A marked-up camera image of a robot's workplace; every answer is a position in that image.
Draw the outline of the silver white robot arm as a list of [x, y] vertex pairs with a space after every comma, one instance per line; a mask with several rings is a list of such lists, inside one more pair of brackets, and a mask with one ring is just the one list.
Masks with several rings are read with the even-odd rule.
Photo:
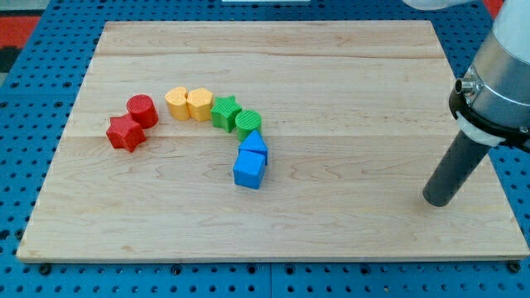
[[529, 0], [503, 3], [449, 105], [458, 143], [529, 150]]

